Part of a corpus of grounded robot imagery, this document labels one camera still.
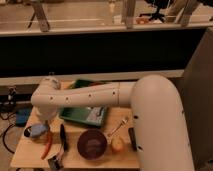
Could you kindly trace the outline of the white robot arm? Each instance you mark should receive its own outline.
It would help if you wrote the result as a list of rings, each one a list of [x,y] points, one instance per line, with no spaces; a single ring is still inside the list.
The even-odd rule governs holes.
[[[54,118],[62,107],[129,107],[141,171],[195,171],[181,97],[164,76],[65,90],[48,76],[31,103],[41,120]]]

